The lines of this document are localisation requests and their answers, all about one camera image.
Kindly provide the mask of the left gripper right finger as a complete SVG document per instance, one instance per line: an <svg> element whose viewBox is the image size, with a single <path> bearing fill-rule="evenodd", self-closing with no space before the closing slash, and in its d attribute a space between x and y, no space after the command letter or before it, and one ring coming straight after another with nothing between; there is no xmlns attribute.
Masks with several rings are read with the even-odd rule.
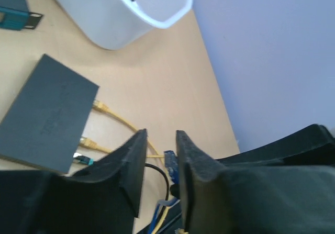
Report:
<svg viewBox="0 0 335 234"><path fill-rule="evenodd" d="M225 165L176 132L187 233L334 233L334 167Z"/></svg>

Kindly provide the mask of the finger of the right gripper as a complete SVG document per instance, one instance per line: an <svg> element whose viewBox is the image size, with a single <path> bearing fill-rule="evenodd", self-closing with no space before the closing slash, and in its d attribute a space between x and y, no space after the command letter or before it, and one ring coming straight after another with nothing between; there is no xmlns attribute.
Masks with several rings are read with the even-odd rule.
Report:
<svg viewBox="0 0 335 234"><path fill-rule="evenodd" d="M280 140L217 161L226 166L334 166L334 137L325 126L312 124Z"/></svg>

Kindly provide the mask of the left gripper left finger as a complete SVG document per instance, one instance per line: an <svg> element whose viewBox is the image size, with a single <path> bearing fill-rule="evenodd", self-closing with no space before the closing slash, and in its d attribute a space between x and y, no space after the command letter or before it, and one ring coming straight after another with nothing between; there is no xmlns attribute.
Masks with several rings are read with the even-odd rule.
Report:
<svg viewBox="0 0 335 234"><path fill-rule="evenodd" d="M1 171L1 233L132 233L147 131L75 172Z"/></svg>

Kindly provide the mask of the small black network switch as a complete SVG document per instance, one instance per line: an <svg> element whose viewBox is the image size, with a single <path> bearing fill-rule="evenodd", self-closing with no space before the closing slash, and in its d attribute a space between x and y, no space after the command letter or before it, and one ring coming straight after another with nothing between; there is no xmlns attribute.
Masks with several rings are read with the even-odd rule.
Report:
<svg viewBox="0 0 335 234"><path fill-rule="evenodd" d="M44 54L1 121L1 157L68 173L98 89Z"/></svg>

